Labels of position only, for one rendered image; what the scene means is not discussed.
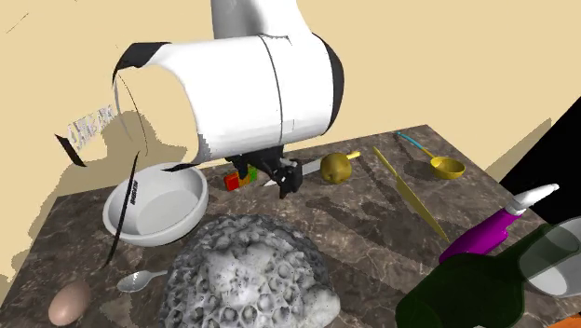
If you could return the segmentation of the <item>multicoloured cube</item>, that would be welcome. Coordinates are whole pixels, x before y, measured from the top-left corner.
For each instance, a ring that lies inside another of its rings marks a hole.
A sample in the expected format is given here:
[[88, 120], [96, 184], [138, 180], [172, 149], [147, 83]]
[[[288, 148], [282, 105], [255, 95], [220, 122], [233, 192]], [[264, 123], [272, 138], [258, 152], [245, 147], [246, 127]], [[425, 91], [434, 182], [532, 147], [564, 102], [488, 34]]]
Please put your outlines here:
[[224, 186], [227, 191], [232, 191], [238, 189], [241, 186], [248, 185], [251, 182], [257, 180], [258, 172], [257, 170], [249, 166], [248, 167], [248, 174], [244, 179], [239, 178], [239, 174], [237, 171], [230, 173], [223, 177]]

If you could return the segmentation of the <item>grey bumpy coral lump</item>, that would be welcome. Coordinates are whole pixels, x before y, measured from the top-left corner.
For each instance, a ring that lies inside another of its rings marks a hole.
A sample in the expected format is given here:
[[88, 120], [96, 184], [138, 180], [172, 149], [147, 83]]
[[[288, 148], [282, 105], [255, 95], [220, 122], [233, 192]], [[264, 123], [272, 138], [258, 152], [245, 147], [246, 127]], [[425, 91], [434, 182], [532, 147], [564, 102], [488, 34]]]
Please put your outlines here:
[[174, 259], [159, 328], [326, 328], [341, 311], [316, 244], [268, 215], [226, 214]]

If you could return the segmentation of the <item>yellow knife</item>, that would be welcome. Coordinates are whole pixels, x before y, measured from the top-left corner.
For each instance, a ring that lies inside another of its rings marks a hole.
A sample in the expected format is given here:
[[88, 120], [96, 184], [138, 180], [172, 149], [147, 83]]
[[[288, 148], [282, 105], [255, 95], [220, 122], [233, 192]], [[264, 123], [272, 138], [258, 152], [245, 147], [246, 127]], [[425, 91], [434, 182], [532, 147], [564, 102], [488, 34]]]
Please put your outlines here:
[[384, 155], [375, 146], [372, 147], [373, 153], [378, 157], [382, 164], [392, 173], [396, 179], [396, 189], [406, 200], [409, 205], [420, 215], [420, 217], [431, 226], [431, 228], [444, 240], [449, 242], [447, 234], [444, 232], [440, 224], [433, 217], [433, 215], [426, 208], [424, 203], [413, 193], [410, 187], [405, 183], [402, 177], [395, 171], [394, 167], [387, 161]]

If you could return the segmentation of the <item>white bowl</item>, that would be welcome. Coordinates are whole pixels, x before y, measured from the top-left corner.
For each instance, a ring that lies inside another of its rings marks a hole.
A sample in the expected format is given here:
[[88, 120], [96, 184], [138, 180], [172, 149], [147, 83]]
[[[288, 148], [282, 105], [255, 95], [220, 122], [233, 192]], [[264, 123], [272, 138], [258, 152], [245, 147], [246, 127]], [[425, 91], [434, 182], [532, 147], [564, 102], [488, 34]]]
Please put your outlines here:
[[195, 228], [206, 212], [209, 186], [198, 168], [173, 171], [176, 165], [156, 164], [119, 184], [102, 210], [106, 229], [126, 243], [155, 247]]

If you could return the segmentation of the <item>silver spoon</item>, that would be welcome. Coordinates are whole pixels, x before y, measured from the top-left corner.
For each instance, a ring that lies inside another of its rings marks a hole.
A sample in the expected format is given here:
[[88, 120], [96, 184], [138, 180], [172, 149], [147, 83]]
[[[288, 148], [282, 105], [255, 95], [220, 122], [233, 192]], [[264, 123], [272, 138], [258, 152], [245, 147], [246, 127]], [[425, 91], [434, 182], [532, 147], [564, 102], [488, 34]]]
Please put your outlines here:
[[168, 273], [167, 270], [152, 272], [149, 270], [141, 270], [127, 275], [121, 279], [116, 288], [122, 293], [136, 293], [144, 289], [149, 282], [159, 276], [164, 276]]

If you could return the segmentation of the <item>purple bottle with white cap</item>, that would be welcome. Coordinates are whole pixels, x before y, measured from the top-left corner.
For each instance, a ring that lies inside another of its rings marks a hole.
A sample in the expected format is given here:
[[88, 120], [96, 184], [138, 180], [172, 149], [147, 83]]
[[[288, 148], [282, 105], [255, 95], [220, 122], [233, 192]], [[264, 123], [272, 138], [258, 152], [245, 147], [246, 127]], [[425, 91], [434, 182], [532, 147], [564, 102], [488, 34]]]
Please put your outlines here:
[[520, 219], [528, 208], [559, 188], [558, 184], [545, 184], [515, 195], [504, 208], [456, 239], [440, 255], [439, 262], [442, 264], [459, 253], [488, 254], [506, 240], [507, 229]]

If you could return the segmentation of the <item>dark green glass bottle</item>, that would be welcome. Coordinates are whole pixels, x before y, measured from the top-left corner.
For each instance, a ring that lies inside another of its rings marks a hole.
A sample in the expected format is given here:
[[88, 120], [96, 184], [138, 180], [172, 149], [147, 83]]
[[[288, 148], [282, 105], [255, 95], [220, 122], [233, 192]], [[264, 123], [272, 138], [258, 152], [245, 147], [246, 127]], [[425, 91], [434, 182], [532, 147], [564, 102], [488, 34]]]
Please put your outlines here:
[[511, 328], [524, 310], [519, 260], [549, 224], [490, 256], [459, 253], [447, 258], [398, 303], [398, 328]]

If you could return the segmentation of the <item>brown egg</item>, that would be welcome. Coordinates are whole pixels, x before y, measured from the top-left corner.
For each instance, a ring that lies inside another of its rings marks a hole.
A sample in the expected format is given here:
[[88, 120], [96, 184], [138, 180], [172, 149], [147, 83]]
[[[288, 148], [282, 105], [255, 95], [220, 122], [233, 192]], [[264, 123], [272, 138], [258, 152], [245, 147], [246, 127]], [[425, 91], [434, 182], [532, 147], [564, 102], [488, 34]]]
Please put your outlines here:
[[89, 285], [76, 280], [64, 286], [52, 299], [47, 314], [56, 326], [65, 326], [78, 320], [88, 308], [91, 299]]

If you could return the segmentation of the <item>clear grey glass cup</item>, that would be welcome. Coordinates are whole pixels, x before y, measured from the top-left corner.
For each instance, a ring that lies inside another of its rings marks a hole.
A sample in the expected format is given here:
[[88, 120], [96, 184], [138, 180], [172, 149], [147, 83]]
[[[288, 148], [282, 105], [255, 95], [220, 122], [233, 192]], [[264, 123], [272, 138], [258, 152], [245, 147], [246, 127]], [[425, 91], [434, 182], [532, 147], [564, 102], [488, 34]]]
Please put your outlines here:
[[544, 230], [522, 254], [519, 266], [527, 281], [544, 294], [581, 295], [581, 216]]

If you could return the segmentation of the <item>orange object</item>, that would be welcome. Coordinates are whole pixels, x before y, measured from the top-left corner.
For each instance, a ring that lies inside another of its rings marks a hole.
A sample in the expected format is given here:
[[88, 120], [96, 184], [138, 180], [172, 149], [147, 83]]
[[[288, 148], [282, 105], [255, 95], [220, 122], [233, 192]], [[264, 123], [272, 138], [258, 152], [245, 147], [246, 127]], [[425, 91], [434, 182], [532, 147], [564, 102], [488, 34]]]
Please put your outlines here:
[[581, 328], [581, 315], [575, 314], [567, 317], [549, 325], [548, 328]]

